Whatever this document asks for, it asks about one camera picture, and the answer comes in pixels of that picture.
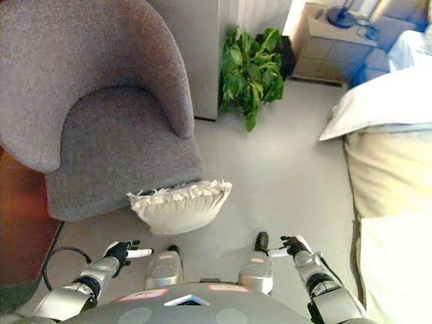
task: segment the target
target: gray floor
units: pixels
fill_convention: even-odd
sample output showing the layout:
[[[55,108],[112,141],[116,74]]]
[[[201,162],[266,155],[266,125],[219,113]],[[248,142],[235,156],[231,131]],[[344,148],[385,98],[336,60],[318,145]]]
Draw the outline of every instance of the gray floor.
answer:
[[[127,209],[64,226],[57,246],[84,249],[101,257],[114,240],[141,239],[142,246],[161,250],[171,243],[182,248],[185,279],[220,277],[235,281],[240,263],[252,250],[261,230],[279,246],[281,235],[300,234],[323,251],[345,285],[357,293],[350,265],[354,213],[342,141],[317,142],[332,106],[343,90],[287,81],[283,100],[266,106],[256,129],[249,133],[235,113],[217,122],[196,121],[196,139],[207,179],[234,185],[231,196],[210,225],[180,236],[157,238]],[[148,259],[136,260],[114,279],[100,302],[142,289]],[[67,252],[52,260],[52,284],[65,284],[84,261]],[[307,315],[308,298],[292,260],[273,262],[273,296]],[[21,312],[29,314],[41,300],[42,283]]]

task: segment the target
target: green leaves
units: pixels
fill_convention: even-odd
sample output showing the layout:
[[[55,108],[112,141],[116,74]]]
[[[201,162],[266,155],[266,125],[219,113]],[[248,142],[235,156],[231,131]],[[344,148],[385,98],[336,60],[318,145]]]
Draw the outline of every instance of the green leaves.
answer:
[[[241,108],[250,132],[261,105],[282,98],[281,56],[274,53],[281,37],[278,30],[268,28],[260,44],[246,31],[238,36],[239,30],[230,32],[223,43],[221,111]]]
[[[281,41],[281,34],[279,33],[279,30],[267,28],[264,31],[264,43],[261,45],[261,48],[271,53],[275,50],[276,45],[280,41]]]
[[[231,54],[232,59],[234,60],[235,64],[240,65],[240,66],[243,65],[243,55],[237,46],[231,48],[229,50],[229,53]]]
[[[249,63],[246,66],[246,71],[248,72],[248,76],[251,80],[261,81],[261,70],[258,65]]]

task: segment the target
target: silver robot leg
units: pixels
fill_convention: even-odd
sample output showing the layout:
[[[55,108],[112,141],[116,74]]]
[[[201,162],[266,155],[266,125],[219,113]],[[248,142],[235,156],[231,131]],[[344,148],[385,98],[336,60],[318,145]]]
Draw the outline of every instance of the silver robot leg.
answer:
[[[152,259],[146,272],[145,289],[160,288],[183,282],[183,266],[177,246],[170,246]]]
[[[255,292],[270,294],[273,289],[271,258],[267,255],[269,235],[261,232],[255,243],[255,251],[240,268],[238,284]]]

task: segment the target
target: bed sheet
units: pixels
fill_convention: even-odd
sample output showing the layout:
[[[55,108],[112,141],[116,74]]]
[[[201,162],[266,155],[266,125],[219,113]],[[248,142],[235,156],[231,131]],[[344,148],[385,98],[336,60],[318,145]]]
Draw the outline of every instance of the bed sheet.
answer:
[[[369,318],[378,324],[426,323],[432,290],[431,126],[386,125],[346,137],[360,219],[358,268]]]
[[[403,70],[412,65],[432,67],[432,55],[419,52],[423,46],[425,34],[407,30],[399,36],[388,53],[390,72]]]

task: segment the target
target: white pillowcase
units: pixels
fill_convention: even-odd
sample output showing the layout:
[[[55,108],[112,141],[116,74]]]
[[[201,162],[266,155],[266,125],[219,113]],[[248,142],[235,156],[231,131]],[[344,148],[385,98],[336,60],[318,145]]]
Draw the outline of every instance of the white pillowcase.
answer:
[[[411,66],[348,91],[319,140],[369,126],[432,122],[432,66]]]
[[[425,43],[423,44],[422,52],[424,54],[432,55],[432,24],[426,29]]]
[[[149,196],[128,193],[131,208],[156,235],[176,235],[210,223],[232,189],[230,182],[201,181],[173,189],[155,190]]]

